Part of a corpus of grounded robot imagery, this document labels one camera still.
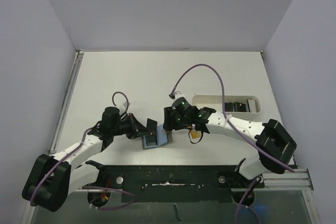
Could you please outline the grey blue card holder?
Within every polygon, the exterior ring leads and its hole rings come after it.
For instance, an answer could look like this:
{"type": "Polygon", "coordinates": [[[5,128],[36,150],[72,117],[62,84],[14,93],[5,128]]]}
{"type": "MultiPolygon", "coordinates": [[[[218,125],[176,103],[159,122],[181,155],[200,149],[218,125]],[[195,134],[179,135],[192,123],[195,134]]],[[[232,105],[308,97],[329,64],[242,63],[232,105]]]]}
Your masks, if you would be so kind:
{"type": "Polygon", "coordinates": [[[156,135],[145,135],[142,137],[142,148],[149,150],[171,144],[172,142],[172,133],[166,132],[163,124],[160,124],[156,129],[156,135]]]}

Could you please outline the dark credit card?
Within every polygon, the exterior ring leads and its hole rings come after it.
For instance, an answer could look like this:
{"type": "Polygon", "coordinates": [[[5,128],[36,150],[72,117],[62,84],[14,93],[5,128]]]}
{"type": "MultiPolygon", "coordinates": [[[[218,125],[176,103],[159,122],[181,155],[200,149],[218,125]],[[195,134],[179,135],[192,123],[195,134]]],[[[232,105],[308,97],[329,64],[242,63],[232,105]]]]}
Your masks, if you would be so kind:
{"type": "Polygon", "coordinates": [[[157,136],[156,136],[157,135],[157,126],[158,126],[157,124],[158,124],[157,121],[154,121],[152,119],[147,120],[146,127],[150,131],[150,134],[147,135],[147,136],[155,136],[156,139],[157,139],[157,136]]]}
{"type": "Polygon", "coordinates": [[[147,136],[144,141],[145,148],[154,148],[157,146],[157,139],[155,136],[147,136]]]}

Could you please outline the gold VIP card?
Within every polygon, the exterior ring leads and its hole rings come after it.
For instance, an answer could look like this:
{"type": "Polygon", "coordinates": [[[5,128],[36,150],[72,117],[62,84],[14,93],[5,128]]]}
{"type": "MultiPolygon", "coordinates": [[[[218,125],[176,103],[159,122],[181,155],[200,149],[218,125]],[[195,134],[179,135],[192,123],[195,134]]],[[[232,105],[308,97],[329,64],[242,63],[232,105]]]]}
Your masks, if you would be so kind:
{"type": "Polygon", "coordinates": [[[190,136],[191,136],[191,139],[192,139],[192,140],[195,140],[195,139],[199,139],[199,138],[201,138],[202,133],[201,133],[200,131],[191,130],[191,131],[190,131],[190,136]]]}

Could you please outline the white magnetic stripe card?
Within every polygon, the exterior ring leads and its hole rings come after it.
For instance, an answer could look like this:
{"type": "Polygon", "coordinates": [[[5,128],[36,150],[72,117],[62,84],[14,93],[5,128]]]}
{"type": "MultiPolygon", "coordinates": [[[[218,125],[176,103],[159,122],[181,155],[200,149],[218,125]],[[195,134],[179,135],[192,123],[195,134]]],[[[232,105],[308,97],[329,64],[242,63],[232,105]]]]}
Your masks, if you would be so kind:
{"type": "Polygon", "coordinates": [[[258,113],[258,104],[255,99],[247,99],[246,101],[247,109],[249,113],[258,113]]]}

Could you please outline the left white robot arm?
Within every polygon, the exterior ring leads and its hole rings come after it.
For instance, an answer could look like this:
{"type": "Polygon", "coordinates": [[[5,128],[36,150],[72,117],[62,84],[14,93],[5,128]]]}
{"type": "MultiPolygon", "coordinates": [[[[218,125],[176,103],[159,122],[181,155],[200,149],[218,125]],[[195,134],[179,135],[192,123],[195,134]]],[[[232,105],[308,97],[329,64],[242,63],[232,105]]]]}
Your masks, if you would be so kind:
{"type": "Polygon", "coordinates": [[[22,198],[31,206],[57,211],[68,195],[88,184],[105,185],[107,175],[87,160],[103,152],[114,140],[124,135],[133,140],[153,131],[142,125],[132,113],[121,113],[116,107],[105,108],[102,118],[86,129],[81,140],[51,156],[39,155],[22,191],[22,198]]]}

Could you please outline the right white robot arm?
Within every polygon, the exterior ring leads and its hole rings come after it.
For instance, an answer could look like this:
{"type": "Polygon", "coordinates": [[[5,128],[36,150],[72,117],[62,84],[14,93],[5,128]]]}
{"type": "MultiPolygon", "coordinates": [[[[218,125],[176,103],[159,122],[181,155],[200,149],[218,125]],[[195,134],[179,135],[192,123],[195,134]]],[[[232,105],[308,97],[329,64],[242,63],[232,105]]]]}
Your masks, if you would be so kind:
{"type": "Polygon", "coordinates": [[[257,154],[243,158],[234,173],[234,182],[241,187],[265,172],[294,171],[289,162],[297,144],[277,120],[247,121],[212,108],[199,109],[180,97],[164,108],[163,128],[167,132],[196,130],[201,134],[224,135],[250,144],[257,154]]]}

